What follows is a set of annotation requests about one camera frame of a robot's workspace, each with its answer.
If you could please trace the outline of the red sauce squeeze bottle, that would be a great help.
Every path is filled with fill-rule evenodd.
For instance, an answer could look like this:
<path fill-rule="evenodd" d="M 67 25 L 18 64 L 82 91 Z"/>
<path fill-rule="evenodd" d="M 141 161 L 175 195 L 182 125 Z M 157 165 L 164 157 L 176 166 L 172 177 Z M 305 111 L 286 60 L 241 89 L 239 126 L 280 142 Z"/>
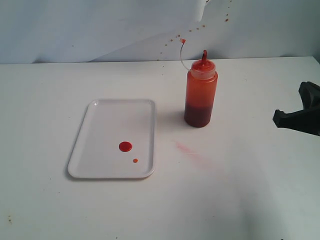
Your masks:
<path fill-rule="evenodd" d="M 207 50 L 187 69 L 184 120 L 194 128 L 207 126 L 211 121 L 218 83 L 214 62 L 208 59 Z"/>

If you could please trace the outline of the red sauce blob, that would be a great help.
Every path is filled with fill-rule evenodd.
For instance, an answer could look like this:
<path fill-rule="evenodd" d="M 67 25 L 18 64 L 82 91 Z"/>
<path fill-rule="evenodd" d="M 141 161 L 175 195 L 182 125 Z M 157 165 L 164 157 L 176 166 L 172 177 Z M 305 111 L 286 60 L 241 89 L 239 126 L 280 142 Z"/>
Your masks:
<path fill-rule="evenodd" d="M 132 150 L 133 145 L 129 141 L 122 141 L 119 145 L 118 148 L 121 152 L 127 153 Z"/>

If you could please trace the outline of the white rectangular plastic tray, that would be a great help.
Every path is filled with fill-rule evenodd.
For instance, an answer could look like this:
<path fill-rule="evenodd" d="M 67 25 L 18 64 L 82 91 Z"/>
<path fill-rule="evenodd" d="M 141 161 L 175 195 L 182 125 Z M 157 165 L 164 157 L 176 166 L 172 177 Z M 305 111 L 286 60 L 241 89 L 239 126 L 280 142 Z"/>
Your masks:
<path fill-rule="evenodd" d="M 67 166 L 75 179 L 143 179 L 155 170 L 156 105 L 150 99 L 97 99 L 84 115 Z M 132 150 L 119 150 L 121 142 Z"/>

